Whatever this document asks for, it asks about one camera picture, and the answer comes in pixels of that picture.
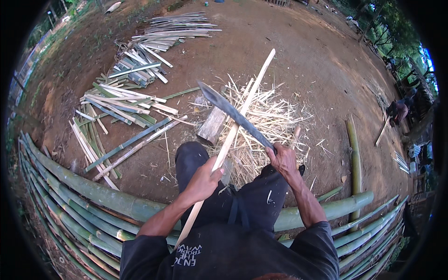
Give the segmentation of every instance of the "machete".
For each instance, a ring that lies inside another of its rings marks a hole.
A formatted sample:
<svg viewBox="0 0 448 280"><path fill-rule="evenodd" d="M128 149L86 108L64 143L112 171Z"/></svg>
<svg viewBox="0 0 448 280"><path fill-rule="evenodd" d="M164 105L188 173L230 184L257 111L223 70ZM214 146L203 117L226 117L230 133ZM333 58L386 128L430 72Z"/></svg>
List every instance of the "machete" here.
<svg viewBox="0 0 448 280"><path fill-rule="evenodd" d="M274 151L274 154L277 154L277 149L274 148L272 143L269 142L266 137L264 137L264 135L261 134L261 132L259 132L258 129L256 129L256 127L251 124L240 112L238 112L238 110L222 95L201 81L198 81L198 84L208 101L223 110L224 113L228 114L237 124L247 130L247 132L257 139L263 146L271 148Z"/></svg>

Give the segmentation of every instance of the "black pants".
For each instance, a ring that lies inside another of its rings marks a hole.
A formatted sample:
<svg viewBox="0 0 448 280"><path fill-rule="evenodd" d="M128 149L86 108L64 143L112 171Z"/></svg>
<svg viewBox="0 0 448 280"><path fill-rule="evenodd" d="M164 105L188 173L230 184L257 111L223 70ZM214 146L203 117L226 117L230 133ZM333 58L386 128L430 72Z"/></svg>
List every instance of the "black pants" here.
<svg viewBox="0 0 448 280"><path fill-rule="evenodd" d="M204 165L208 159L207 151L198 142L186 142L177 149L176 177L179 183L179 193L185 190L196 169ZM219 181L214 193L204 201L193 228L210 223L228 223L233 197L227 190L218 195L223 188L223 183ZM267 165L259 176L251 183L245 184L237 192L246 210L249 229L261 229L274 237L274 223L283 207L287 189L288 183L285 179L271 165ZM192 207L182 215L182 227L184 227L191 209ZM240 215L237 216L235 223L242 225Z"/></svg>

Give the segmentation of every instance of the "green foliage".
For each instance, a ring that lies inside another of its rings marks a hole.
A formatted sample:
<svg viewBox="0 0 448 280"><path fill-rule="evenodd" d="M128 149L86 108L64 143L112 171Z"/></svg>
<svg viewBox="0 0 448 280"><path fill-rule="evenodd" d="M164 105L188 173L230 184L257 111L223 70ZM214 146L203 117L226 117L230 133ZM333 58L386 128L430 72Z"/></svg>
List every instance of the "green foliage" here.
<svg viewBox="0 0 448 280"><path fill-rule="evenodd" d="M388 260L388 263L386 264L387 271L391 268L392 264L396 261L401 250L406 248L406 246L409 244L410 239L411 239L410 237L401 237L400 238L400 241L398 242L397 246L395 247L394 251L392 252L390 259Z"/></svg>
<svg viewBox="0 0 448 280"><path fill-rule="evenodd" d="M41 82L37 85L36 92L34 93L34 95L33 95L33 99L31 100L30 109L33 108L33 107L34 107L34 104L36 103L36 97L37 97L37 95L39 94L40 86L42 85L42 82L43 82L43 81L41 81Z"/></svg>

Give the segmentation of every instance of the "green bamboo pole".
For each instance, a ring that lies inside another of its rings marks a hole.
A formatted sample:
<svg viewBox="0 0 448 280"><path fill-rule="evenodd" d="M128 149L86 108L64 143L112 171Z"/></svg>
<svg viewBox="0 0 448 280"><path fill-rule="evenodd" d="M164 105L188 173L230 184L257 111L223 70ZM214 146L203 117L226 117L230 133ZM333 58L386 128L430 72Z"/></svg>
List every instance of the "green bamboo pole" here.
<svg viewBox="0 0 448 280"><path fill-rule="evenodd" d="M140 132L139 134L135 135L134 137L132 137L131 139L129 139L128 141L124 142L123 144L119 145L117 148L111 150L110 152L108 152L107 154L103 155L102 157L100 157L99 159L97 159L95 162L93 162L91 165L87 166L86 169L84 169L84 173L89 172L92 168L94 168L95 166L97 166L98 164L100 164L103 160L110 158L111 156L113 156L114 154L118 153L119 151L123 150L124 148L126 148L127 146L131 145L132 143L134 143L135 141L141 139L142 137L145 137L146 135L148 135L149 133L155 131L156 129L158 129L159 127L167 124L171 119L168 117L166 119L164 119L163 121L158 122L157 124L145 129L144 131Z"/></svg>
<svg viewBox="0 0 448 280"><path fill-rule="evenodd" d="M344 246L336 248L337 256L338 257L342 257L342 256L344 256L346 254L349 254L349 253L353 252L357 248L361 247L363 244L368 242L373 236L375 236L375 234L377 234L384 227L386 227L386 226L390 227L390 225L394 221L393 218L385 220L379 226L375 227L373 230L371 230L370 232L364 234L360 238L357 238L357 239L353 240L352 242L349 242L349 243L345 244Z"/></svg>
<svg viewBox="0 0 448 280"><path fill-rule="evenodd" d="M333 220L364 207L372 202L372 200L373 192L367 191L342 200L322 203L321 206L327 215L327 219ZM281 210L280 215L274 224L274 230L277 232L303 226L304 224L298 208L289 207Z"/></svg>
<svg viewBox="0 0 448 280"><path fill-rule="evenodd" d="M37 158L30 152L30 156L33 157L33 161L36 163L36 166L38 167L39 173L41 176L45 179L45 181L51 186L51 188L61 196L65 195L70 200L76 202L79 206L83 207L93 215L101 218L102 220L115 225L118 228L121 228L125 231L128 231L133 234L137 234L140 230L140 227L132 224L130 222L127 222L125 220L122 220L120 218L115 217L114 215L111 215L99 208L97 208L94 205L91 205L72 191L70 191L67 187L65 187L63 184L61 184L50 172L46 170L46 168L37 160Z"/></svg>
<svg viewBox="0 0 448 280"><path fill-rule="evenodd" d="M334 190L331 190L331 191L327 192L326 194L324 194L324 195L322 195L322 196L319 196L319 197L317 198L317 201L320 202L320 201L322 201L322 200L325 200L325 199L331 197L332 195L339 193L339 191L340 191L341 189L342 189L342 186L337 187L337 188L335 188Z"/></svg>
<svg viewBox="0 0 448 280"><path fill-rule="evenodd" d="M114 277L113 275L111 275L110 273L108 273L107 271L105 271L104 269L102 269L100 266L98 266L96 263L94 263L93 261L91 261L89 258L87 258L79 249L77 246L75 246L72 241L70 239L68 239L63 232L60 231L58 225L55 223L55 221L53 220L53 218L51 217L50 213L47 211L46 207L44 206L42 200L40 199L40 196L37 192L37 188L36 188L36 182L33 180L33 174L32 173L27 173L27 176L29 178L31 178L31 180L28 181L33 181L32 183L30 183L29 185L31 186L31 189L33 190L34 193L34 197L36 198L40 209L42 210L42 212L44 213L44 215L46 216L47 220L50 222L50 224L52 225L52 228L55 230L55 232L62 238L62 240L67 244L67 246L89 267L91 267L93 269L93 271L95 273L97 273L99 276L103 277L106 280L118 280L118 278ZM87 276L89 276L91 279L95 279L95 280L100 280L98 277L94 276L93 274L91 274L87 269L85 269L85 267L83 267L75 258L73 258L71 256L71 254L69 254L67 252L67 250L65 250L65 248L59 243L59 241L57 240L57 238L54 236L53 232L50 230L50 228L48 227L47 223L45 222L45 220L43 219L42 215L40 214L36 202L33 198L33 195L31 195L30 190L28 190L28 194L31 198L31 201L34 205L34 211L36 212L36 214L38 215L42 225L44 226L45 230L47 231L48 235L53 239L53 241L56 243L56 245L58 246L58 248L69 258L69 260L79 269L81 269L82 272L84 272Z"/></svg>
<svg viewBox="0 0 448 280"><path fill-rule="evenodd" d="M345 125L347 126L350 146L352 147L352 194L355 195L362 192L361 157L353 119L345 121ZM352 212L350 221L353 222L358 219L359 213L359 210ZM357 229L358 226L355 225L350 229L350 232L355 232Z"/></svg>
<svg viewBox="0 0 448 280"><path fill-rule="evenodd" d="M362 253L364 253L367 249L369 249L375 242L377 242L387 231L390 224L388 223L380 232L378 232L372 239L369 240L364 246L362 246L359 250L357 250L354 254L351 254L350 256L346 257L345 259L341 260L339 262L339 269L342 269L349 263L351 263L354 259L359 257Z"/></svg>
<svg viewBox="0 0 448 280"><path fill-rule="evenodd" d="M366 268L369 263L374 260L381 252L386 248L390 241L394 238L398 230L403 226L402 223L398 223L398 225L386 236L384 241L376 247L376 249L367 257L365 257L358 265L354 266L350 270L348 270L346 273L339 276L339 280L344 280L347 278L347 280L351 280L355 278L364 268Z"/></svg>
<svg viewBox="0 0 448 280"><path fill-rule="evenodd" d="M40 187L39 183L37 183L36 180L33 180L33 176L31 176L31 180L33 181L34 187L37 189L41 197L44 199L45 203L47 204L48 208L66 225L70 226L71 228L75 229L76 232L81 235L83 238L89 240L92 244L95 246L116 255L117 257L121 256L121 250L117 250L115 247L112 247L108 243L100 240L98 237L90 233L88 230L80 226L77 221L75 221L72 217L67 215L65 212L63 212L48 196L48 194L45 193L45 191Z"/></svg>
<svg viewBox="0 0 448 280"><path fill-rule="evenodd" d="M384 263L389 259L395 250L396 243L389 248L388 252L379 260L379 262L374 266L373 269L369 270L366 274L364 274L359 280L369 280L375 273L377 273L384 265Z"/></svg>
<svg viewBox="0 0 448 280"><path fill-rule="evenodd" d="M87 240L85 240L84 238L82 238L82 236L80 236L79 234L76 233L76 231L74 231L72 228L68 228L69 231L76 236L76 239L79 240L82 244L82 246L85 248L80 248L78 246L78 248L81 250L81 252L83 252L87 257L89 257L92 261L94 261L96 264L98 264L98 266L100 266L101 268L103 268L105 271L109 272L110 274L114 275L115 277L119 278L120 276L116 276L116 272L109 268L108 265L110 265L112 268L120 271L120 263L117 262L116 260L112 259L111 257L107 256L105 253L101 252L101 250L95 248L92 244L90 244L89 242L87 242Z"/></svg>
<svg viewBox="0 0 448 280"><path fill-rule="evenodd" d="M338 233L341 233L343 231L346 231L347 229L362 223L363 221L365 221L366 219L372 217L373 215L375 215L376 213L378 213L379 211L381 211L384 207L386 207L387 205L389 205L392 201L394 201L396 198L398 197L398 195L394 196L393 198L389 199L388 201L386 201L386 203L384 203L383 205L381 205L380 207L376 208L375 210L373 210L372 212L365 214L363 217L348 223L346 225L340 226L338 228L334 228L332 229L332 236L337 235Z"/></svg>
<svg viewBox="0 0 448 280"><path fill-rule="evenodd" d="M36 160L42 165L42 167L46 168L44 172L53 173L61 182L66 183L70 188L74 189L79 194L107 208L131 217L134 220L146 222L151 216L166 206L162 203L137 198L132 195L113 190L99 183L92 182L81 176L73 174L71 171L65 169L42 154L34 145L28 134L26 135L26 141ZM339 201L322 203L322 207L327 214L327 218L332 220L364 207L372 202L372 200L373 193L371 191L367 191ZM280 216L276 221L275 227L276 231L303 227L303 222L300 218L297 207L282 209ZM174 229L181 229L180 222L176 224Z"/></svg>
<svg viewBox="0 0 448 280"><path fill-rule="evenodd" d="M339 248L341 246L343 246L344 244L347 244L357 238L360 238L361 236L365 235L366 233L368 233L369 231L373 230L374 228L376 228L378 225L380 224L385 224L387 221L389 221L389 219L391 219L392 217L394 217L397 212L400 210L400 208L403 206L403 204L406 202L406 200L408 199L409 196L406 196L405 199L403 199L403 201L401 203L399 203L394 209L392 209L389 213L387 213L386 215L384 215L381 218L378 218L377 220L375 220L374 222L368 224L367 226L353 232L353 233L349 233L345 236L342 236L338 239L336 239L334 241L334 245L336 248Z"/></svg>
<svg viewBox="0 0 448 280"><path fill-rule="evenodd" d="M33 173L31 173L30 175L31 175L31 179L33 182L38 181ZM122 244L117 239L112 238L111 236L109 236L105 232L103 232L102 230L95 227L95 224L93 223L93 221L100 224L107 231L111 232L112 235L115 234L113 236L116 236L117 238L121 237L125 240L135 239L134 236L129 236L129 233L123 234L123 230L120 230L119 228L112 226L109 223L104 222L100 218L87 212L86 210L82 209L81 207L79 207L76 204L76 206L78 207L78 210L85 211L84 214L88 214L86 217L91 219L91 221L84 218L78 212L76 212L72 207L70 207L68 204L66 204L59 197L59 195L57 195L52 189L50 189L50 187L44 181L41 181L41 182L43 183L42 187L47 191L47 192L44 192L44 190L39 191L40 186L38 186L37 187L38 191L42 196L50 194L50 196L57 202L57 204L59 204L59 206L61 206L61 208L64 209L75 221L77 221L81 226L83 226L83 228L87 229L90 233L95 234L99 239L108 243L110 246L121 251Z"/></svg>

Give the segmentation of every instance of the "tree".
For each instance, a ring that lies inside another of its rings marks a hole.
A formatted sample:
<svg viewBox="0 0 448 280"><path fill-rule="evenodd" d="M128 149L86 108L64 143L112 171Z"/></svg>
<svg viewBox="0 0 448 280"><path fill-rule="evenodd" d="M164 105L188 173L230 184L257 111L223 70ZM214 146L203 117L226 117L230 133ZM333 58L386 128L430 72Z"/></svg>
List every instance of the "tree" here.
<svg viewBox="0 0 448 280"><path fill-rule="evenodd" d="M60 0L60 1L61 1L62 5L64 6L65 12L68 12L68 10L67 10L67 6L65 5L64 0Z"/></svg>
<svg viewBox="0 0 448 280"><path fill-rule="evenodd" d="M106 11L106 8L104 7L103 2L101 0L95 0L95 3L98 5L98 8L102 13Z"/></svg>
<svg viewBox="0 0 448 280"><path fill-rule="evenodd" d="M361 34L361 36L359 36L358 39L358 43L361 42L361 40L364 38L364 36L366 35L367 32L369 32L370 28L372 28L372 25L374 23L374 21L376 20L376 18L379 16L379 13L381 12L381 10L383 9L384 5L386 4L384 3L383 5L381 5L380 7L376 6L375 7L375 15L373 15L372 20L369 22L369 24L367 25L367 28L364 30L364 33Z"/></svg>
<svg viewBox="0 0 448 280"><path fill-rule="evenodd" d="M365 3L357 12L353 20L357 21L361 15L366 11L367 7L369 6L369 3Z"/></svg>
<svg viewBox="0 0 448 280"><path fill-rule="evenodd" d="M50 8L50 11L52 12L53 18L55 19L55 23L56 23L56 21L58 20L58 17L56 15L55 9L53 8L53 5L51 2L48 4L48 6Z"/></svg>

